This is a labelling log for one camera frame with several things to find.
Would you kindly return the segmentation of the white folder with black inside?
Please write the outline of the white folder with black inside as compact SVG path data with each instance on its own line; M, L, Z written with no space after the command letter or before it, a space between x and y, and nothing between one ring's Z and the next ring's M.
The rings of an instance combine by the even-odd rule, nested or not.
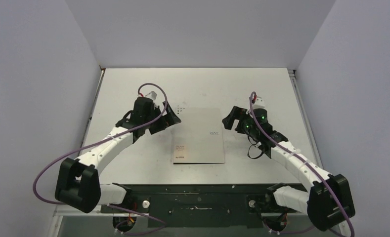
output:
M225 163L219 108L177 107L173 130L174 164Z

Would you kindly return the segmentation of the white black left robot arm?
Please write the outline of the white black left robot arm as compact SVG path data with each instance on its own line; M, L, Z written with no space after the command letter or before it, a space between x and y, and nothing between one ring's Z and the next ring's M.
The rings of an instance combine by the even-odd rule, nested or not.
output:
M133 109L115 124L104 143L97 144L76 159L64 159L59 168L55 199L84 213L90 213L98 205L109 204L119 212L128 212L133 201L127 196L130 189L117 183L101 184L99 176L117 155L146 131L155 134L181 123L170 105L166 102L163 105L164 111L152 98L137 98Z

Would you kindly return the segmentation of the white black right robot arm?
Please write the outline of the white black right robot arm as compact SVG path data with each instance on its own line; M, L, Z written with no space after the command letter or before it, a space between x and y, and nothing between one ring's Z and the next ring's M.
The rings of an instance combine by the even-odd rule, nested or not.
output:
M289 171L304 187L304 191L279 183L268 188L265 207L272 212L282 207L306 214L320 231L346 222L355 215L353 198L345 176L322 169L295 148L289 139L273 129L267 111L233 107L222 119L225 129L245 134L263 154Z

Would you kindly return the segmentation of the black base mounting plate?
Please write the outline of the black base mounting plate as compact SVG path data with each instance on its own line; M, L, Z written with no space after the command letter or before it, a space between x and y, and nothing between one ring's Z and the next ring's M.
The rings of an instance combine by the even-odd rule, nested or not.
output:
M260 228L260 216L274 220L297 213L270 203L270 184L127 185L130 192L118 208L102 206L102 213L149 214L148 227Z

